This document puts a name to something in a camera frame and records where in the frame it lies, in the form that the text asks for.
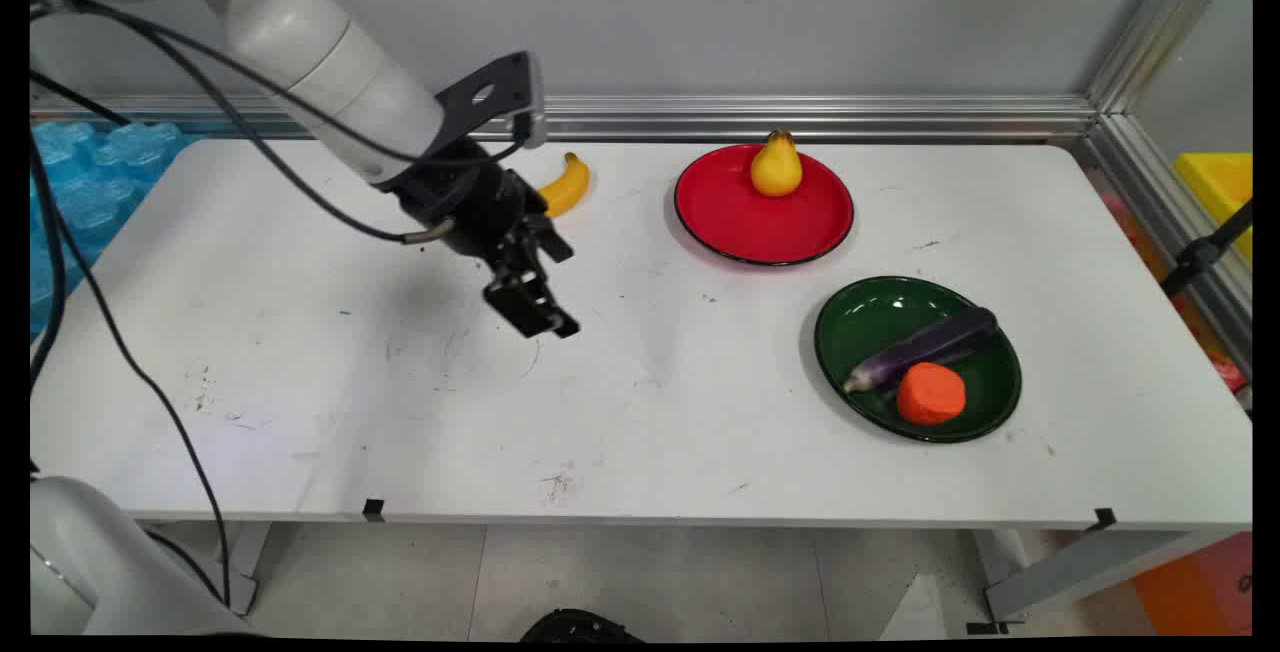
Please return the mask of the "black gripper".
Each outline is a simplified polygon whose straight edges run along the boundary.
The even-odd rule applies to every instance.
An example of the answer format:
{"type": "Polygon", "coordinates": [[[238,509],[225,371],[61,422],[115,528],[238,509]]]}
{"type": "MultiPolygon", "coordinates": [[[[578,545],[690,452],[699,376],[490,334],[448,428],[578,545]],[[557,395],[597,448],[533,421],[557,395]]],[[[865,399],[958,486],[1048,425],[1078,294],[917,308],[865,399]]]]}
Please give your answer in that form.
{"type": "Polygon", "coordinates": [[[539,192],[490,156],[480,143],[457,140],[385,182],[383,191],[425,228],[453,222],[443,243],[485,260],[492,281],[483,297],[521,336],[576,336],[580,324],[556,301],[539,257],[563,263],[573,249],[547,215],[539,192]],[[506,259],[517,247],[516,257],[506,259]]]}

